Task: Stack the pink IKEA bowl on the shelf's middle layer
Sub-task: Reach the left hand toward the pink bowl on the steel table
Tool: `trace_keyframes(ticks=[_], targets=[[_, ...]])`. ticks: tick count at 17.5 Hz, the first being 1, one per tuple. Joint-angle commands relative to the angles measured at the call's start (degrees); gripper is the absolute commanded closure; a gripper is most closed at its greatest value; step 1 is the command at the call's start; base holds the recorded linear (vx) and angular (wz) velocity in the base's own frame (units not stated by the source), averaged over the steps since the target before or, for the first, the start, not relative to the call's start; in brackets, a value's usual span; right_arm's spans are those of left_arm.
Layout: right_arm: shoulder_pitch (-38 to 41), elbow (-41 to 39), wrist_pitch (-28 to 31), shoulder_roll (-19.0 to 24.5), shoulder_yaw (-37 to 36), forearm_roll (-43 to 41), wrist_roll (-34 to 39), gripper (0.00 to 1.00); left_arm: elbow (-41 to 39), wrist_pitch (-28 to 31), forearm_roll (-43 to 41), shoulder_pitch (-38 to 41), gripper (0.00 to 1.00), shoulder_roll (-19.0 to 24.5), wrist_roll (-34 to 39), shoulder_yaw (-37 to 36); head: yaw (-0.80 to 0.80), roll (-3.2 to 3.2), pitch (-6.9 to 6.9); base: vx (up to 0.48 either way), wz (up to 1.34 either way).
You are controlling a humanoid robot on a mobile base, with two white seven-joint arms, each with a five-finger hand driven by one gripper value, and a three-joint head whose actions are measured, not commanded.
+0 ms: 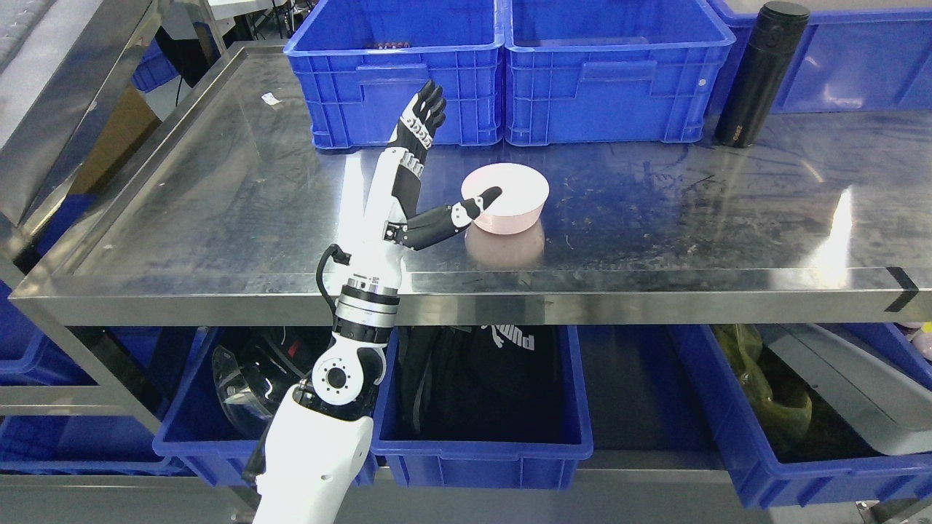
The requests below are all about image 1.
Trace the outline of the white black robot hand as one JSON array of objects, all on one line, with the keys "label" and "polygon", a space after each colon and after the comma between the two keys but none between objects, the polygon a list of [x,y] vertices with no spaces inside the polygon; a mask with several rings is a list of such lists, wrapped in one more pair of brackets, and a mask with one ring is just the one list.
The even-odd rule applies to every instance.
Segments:
[{"label": "white black robot hand", "polygon": [[398,289],[407,252],[466,231],[502,196],[502,188],[490,186],[473,198],[417,212],[427,156],[445,123],[446,104],[443,88],[428,80],[400,113],[376,161],[360,241],[349,259],[352,278]]}]

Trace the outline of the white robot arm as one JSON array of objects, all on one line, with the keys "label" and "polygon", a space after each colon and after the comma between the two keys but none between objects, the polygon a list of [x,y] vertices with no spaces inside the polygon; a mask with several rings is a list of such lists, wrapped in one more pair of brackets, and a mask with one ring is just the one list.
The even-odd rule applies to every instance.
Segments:
[{"label": "white robot arm", "polygon": [[256,523],[333,523],[370,450],[400,276],[353,274],[328,348],[284,395],[266,433]]}]

